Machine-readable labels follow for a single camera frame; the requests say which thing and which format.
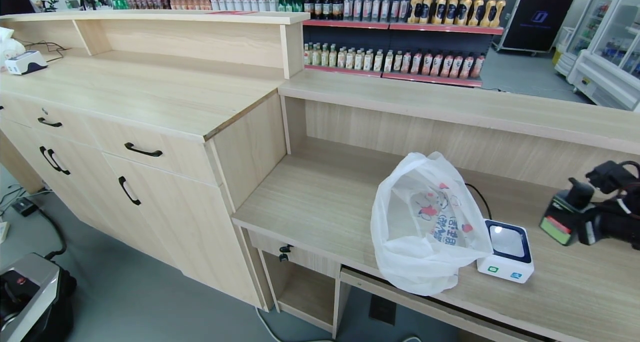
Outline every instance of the black drawer handle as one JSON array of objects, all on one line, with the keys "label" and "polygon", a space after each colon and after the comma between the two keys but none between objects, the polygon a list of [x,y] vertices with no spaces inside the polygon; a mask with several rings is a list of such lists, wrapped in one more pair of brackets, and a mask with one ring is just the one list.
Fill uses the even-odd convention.
[{"label": "black drawer handle", "polygon": [[48,156],[51,158],[51,161],[53,161],[55,165],[57,165],[58,171],[60,171],[61,173],[64,173],[65,175],[71,174],[69,170],[62,170],[62,167],[60,167],[60,164],[58,164],[58,161],[55,160],[55,158],[53,157],[53,154],[55,154],[55,151],[53,151],[52,149],[48,149],[48,151],[46,152],[48,153]]},{"label": "black drawer handle", "polygon": [[61,172],[62,169],[57,167],[56,165],[52,164],[51,161],[47,158],[47,156],[45,155],[45,153],[47,152],[47,148],[44,146],[40,147],[40,153],[42,154],[42,157],[44,157],[44,159],[46,160],[46,162],[48,162],[49,165],[51,165],[51,167],[53,167],[54,170]]},{"label": "black drawer handle", "polygon": [[47,120],[44,119],[44,117],[38,117],[38,122],[41,124],[45,124],[46,126],[62,127],[62,123],[48,123]]},{"label": "black drawer handle", "polygon": [[141,204],[140,200],[134,200],[131,198],[131,195],[129,194],[129,192],[127,191],[127,188],[124,187],[124,183],[127,182],[127,179],[124,178],[124,176],[119,176],[118,178],[118,182],[120,182],[120,187],[122,187],[122,190],[124,191],[124,193],[126,194],[126,196],[128,197],[128,199],[131,200],[131,202],[133,202],[133,205],[139,206]]},{"label": "black drawer handle", "polygon": [[146,152],[139,149],[134,149],[133,144],[131,142],[127,142],[126,144],[124,144],[124,147],[130,151],[141,153],[142,155],[146,155],[146,156],[160,157],[160,155],[162,155],[162,151],[160,150],[156,150],[154,152]]}]

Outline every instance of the glass door fridge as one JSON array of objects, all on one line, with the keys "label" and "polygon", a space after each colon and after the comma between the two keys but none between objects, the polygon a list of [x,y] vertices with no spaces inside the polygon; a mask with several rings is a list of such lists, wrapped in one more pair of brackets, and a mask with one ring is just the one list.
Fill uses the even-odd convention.
[{"label": "glass door fridge", "polygon": [[555,70],[563,74],[569,75],[572,67],[578,59],[581,50],[589,48],[596,33],[604,21],[608,19],[608,11],[615,0],[591,0],[589,6],[585,10],[584,15],[580,19],[573,37],[569,42],[566,51],[555,65]]},{"label": "glass door fridge", "polygon": [[640,112],[640,0],[614,0],[608,14],[567,81],[597,105]]}]

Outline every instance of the cabinet door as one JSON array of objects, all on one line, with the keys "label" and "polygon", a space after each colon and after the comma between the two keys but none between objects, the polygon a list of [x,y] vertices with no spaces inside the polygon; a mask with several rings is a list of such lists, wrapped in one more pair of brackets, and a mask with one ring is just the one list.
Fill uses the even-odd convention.
[{"label": "cabinet door", "polygon": [[186,276],[259,306],[218,187],[105,154],[137,207]]},{"label": "cabinet door", "polygon": [[0,128],[29,165],[80,221],[98,230],[103,230],[104,227],[99,222],[98,212],[89,200],[74,187],[68,176],[56,170],[47,154],[48,148],[45,146],[45,142],[40,140],[33,129],[8,120],[0,120]]},{"label": "cabinet door", "polygon": [[37,132],[50,149],[55,164],[69,171],[67,178],[86,196],[102,216],[115,238],[168,265],[174,265],[156,234],[122,190],[103,153],[48,133]]}]

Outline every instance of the white plastic bag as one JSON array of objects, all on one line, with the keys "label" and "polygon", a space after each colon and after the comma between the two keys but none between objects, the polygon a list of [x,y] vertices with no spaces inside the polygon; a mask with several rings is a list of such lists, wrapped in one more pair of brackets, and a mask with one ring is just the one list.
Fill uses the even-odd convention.
[{"label": "white plastic bag", "polygon": [[422,296],[454,287],[460,267],[493,253],[478,205],[438,152],[410,153],[380,183],[371,237],[382,276]]}]

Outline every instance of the black wire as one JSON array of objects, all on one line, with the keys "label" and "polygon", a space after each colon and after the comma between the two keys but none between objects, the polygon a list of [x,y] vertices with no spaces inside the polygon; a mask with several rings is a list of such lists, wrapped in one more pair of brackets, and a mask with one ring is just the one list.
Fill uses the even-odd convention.
[{"label": "black wire", "polygon": [[489,209],[489,203],[487,203],[485,197],[482,196],[480,191],[478,191],[478,189],[476,189],[476,187],[474,185],[471,185],[470,183],[465,183],[465,185],[471,187],[472,189],[474,189],[477,192],[478,196],[480,196],[480,198],[482,199],[482,201],[484,203],[484,207],[486,207],[486,214],[489,215],[489,219],[490,220],[493,220],[494,218],[491,215],[491,210]]},{"label": "black wire", "polygon": [[38,209],[38,211],[40,212],[42,217],[44,217],[47,221],[49,221],[49,223],[51,223],[51,226],[53,226],[53,229],[55,230],[55,233],[57,233],[57,236],[60,239],[60,243],[62,244],[62,248],[60,250],[51,251],[50,253],[46,254],[46,256],[44,256],[44,258],[46,258],[47,260],[51,260],[55,256],[59,256],[65,253],[65,251],[67,250],[67,241],[65,240],[64,235],[62,235],[62,229],[60,228],[58,223],[56,221],[53,221],[53,219],[51,219],[51,217],[46,214],[46,212],[42,211],[41,209]]}]

